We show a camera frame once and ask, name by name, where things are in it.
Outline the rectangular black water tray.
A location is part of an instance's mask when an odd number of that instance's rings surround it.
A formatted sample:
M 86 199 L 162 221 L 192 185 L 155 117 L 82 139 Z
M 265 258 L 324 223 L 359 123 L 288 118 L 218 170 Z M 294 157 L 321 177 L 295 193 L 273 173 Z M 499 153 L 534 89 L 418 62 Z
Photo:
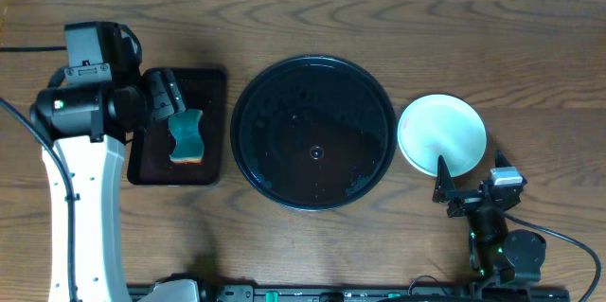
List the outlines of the rectangular black water tray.
M 153 122 L 134 133 L 127 178 L 134 185 L 207 186 L 219 180 L 226 111 L 226 75 L 218 68 L 172 70 L 187 110 L 204 114 L 200 133 L 205 153 L 200 164 L 176 164 L 169 159 L 175 140 L 169 119 Z

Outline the round black serving tray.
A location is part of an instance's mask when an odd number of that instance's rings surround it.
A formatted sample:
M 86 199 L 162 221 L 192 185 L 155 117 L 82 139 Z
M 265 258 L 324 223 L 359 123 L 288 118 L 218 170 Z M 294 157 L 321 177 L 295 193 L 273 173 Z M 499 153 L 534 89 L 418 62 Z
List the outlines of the round black serving tray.
M 284 206 L 321 211 L 364 197 L 396 148 L 388 94 L 363 67 L 320 55 L 293 57 L 259 73 L 230 123 L 242 175 Z

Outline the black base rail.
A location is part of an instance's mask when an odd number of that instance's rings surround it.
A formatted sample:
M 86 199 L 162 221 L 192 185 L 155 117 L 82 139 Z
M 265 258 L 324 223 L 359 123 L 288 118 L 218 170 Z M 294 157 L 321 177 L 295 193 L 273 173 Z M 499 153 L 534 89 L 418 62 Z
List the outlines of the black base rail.
M 474 295 L 462 286 L 421 282 L 412 288 L 301 288 L 253 287 L 250 285 L 206 286 L 199 292 L 211 302 L 372 302 L 372 301 L 554 301 L 566 302 L 569 292 L 555 288 L 488 287 Z

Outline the light blue plate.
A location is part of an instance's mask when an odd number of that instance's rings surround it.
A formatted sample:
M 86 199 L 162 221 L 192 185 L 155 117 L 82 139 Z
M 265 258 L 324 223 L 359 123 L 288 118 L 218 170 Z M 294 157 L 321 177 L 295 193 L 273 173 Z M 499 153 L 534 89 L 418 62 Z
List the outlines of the light blue plate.
M 402 112 L 397 141 L 403 157 L 418 171 L 437 176 L 443 157 L 453 177 L 482 160 L 488 137 L 480 115 L 467 102 L 433 94 L 414 100 Z

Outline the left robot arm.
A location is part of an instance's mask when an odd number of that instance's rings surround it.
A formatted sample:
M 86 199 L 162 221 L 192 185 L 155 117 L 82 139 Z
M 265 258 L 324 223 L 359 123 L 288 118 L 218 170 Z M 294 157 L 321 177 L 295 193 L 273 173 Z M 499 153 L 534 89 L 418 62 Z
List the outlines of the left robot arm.
M 184 110 L 168 68 L 63 67 L 38 94 L 30 113 L 50 190 L 49 300 L 131 300 L 119 212 L 126 135 Z

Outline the green scouring sponge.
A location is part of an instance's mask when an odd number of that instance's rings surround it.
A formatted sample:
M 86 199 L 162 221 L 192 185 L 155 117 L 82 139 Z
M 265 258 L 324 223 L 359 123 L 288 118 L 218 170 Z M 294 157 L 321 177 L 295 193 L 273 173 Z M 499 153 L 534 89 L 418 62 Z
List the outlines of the green scouring sponge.
M 169 132 L 175 140 L 175 147 L 169 156 L 172 163 L 200 164 L 205 153 L 205 143 L 200 133 L 203 112 L 189 109 L 169 118 Z

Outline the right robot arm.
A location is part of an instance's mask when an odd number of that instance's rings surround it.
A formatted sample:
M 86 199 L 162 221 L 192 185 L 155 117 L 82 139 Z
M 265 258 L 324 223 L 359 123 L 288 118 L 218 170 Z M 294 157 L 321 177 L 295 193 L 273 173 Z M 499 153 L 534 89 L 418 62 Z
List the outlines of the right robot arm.
M 459 190 L 443 156 L 437 159 L 435 203 L 446 203 L 447 216 L 464 217 L 470 227 L 470 265 L 481 278 L 470 284 L 470 296 L 485 289 L 526 289 L 541 279 L 546 240 L 524 229 L 510 231 L 505 212 L 521 202 L 525 177 L 501 153 L 495 167 L 475 190 Z

